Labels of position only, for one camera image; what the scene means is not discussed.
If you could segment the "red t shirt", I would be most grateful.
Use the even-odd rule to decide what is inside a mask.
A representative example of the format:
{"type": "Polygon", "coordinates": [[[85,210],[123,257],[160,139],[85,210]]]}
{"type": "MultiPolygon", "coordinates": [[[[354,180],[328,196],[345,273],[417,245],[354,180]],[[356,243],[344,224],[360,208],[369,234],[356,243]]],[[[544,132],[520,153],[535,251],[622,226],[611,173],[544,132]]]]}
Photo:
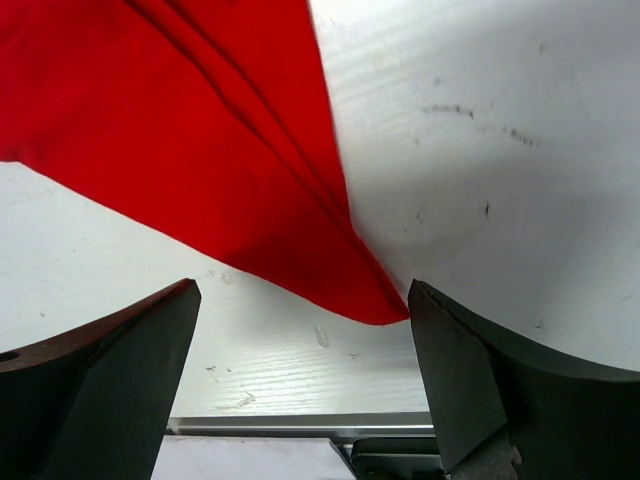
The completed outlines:
{"type": "Polygon", "coordinates": [[[405,302],[355,232],[304,1],[5,1],[1,157],[368,325],[405,302]]]}

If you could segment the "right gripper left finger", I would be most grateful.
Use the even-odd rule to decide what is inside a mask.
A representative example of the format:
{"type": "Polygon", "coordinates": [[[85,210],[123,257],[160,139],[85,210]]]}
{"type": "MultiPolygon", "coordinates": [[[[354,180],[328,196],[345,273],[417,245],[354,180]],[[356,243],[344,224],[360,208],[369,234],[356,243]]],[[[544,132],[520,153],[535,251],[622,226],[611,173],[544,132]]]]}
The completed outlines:
{"type": "Polygon", "coordinates": [[[151,477],[201,293],[182,279],[1,355],[4,479],[151,477]]]}

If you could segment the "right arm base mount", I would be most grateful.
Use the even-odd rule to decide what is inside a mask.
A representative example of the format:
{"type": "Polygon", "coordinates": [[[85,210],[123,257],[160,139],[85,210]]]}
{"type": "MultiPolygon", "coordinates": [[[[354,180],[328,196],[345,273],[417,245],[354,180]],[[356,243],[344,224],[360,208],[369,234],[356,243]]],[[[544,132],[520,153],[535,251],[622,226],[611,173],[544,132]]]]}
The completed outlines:
{"type": "Polygon", "coordinates": [[[351,450],[350,463],[357,479],[445,479],[434,437],[364,438],[351,450]]]}

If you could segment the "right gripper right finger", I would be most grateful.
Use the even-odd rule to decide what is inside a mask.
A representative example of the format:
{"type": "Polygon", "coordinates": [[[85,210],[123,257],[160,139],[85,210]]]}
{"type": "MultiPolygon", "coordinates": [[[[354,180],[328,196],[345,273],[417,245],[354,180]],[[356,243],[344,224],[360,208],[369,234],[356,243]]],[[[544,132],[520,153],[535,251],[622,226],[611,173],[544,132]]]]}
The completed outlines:
{"type": "Polygon", "coordinates": [[[637,372],[537,343],[423,281],[408,307],[448,477],[638,477],[637,372]]]}

